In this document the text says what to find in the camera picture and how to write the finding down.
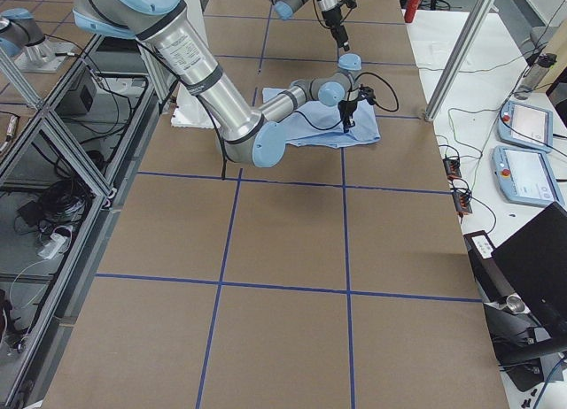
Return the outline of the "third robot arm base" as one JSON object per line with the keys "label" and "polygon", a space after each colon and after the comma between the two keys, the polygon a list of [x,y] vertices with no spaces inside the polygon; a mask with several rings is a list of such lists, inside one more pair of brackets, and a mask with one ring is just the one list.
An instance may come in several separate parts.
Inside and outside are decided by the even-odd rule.
{"label": "third robot arm base", "polygon": [[1,48],[25,73],[55,73],[68,52],[63,43],[49,40],[25,8],[1,12]]}

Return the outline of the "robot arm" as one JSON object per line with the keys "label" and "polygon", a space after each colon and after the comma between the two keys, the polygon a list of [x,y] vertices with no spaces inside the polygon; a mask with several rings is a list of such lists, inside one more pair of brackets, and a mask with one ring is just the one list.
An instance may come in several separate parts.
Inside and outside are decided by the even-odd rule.
{"label": "robot arm", "polygon": [[354,9],[356,0],[269,0],[279,19],[282,20],[292,19],[294,14],[309,1],[315,4],[315,12],[321,13],[324,20],[322,26],[330,30],[337,47],[348,52],[349,37],[344,26],[342,6],[347,5],[350,9]]}
{"label": "robot arm", "polygon": [[251,107],[187,17],[185,0],[74,0],[77,27],[104,36],[135,40],[207,110],[225,161],[271,167],[284,155],[281,120],[303,104],[336,106],[344,129],[365,97],[357,73],[359,56],[347,52],[328,78],[297,80],[258,108]]}

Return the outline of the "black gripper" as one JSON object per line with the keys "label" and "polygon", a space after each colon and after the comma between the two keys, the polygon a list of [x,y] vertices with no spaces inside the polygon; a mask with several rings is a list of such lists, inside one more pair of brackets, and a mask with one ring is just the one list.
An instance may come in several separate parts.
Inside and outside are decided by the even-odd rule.
{"label": "black gripper", "polygon": [[354,100],[342,100],[338,103],[339,118],[343,123],[344,133],[348,132],[348,129],[354,127],[353,114],[358,107],[358,101]]}
{"label": "black gripper", "polygon": [[322,18],[324,26],[332,32],[332,36],[339,49],[349,51],[349,38],[348,33],[344,27],[341,27],[342,13],[340,8],[333,8],[327,11],[322,11]]}

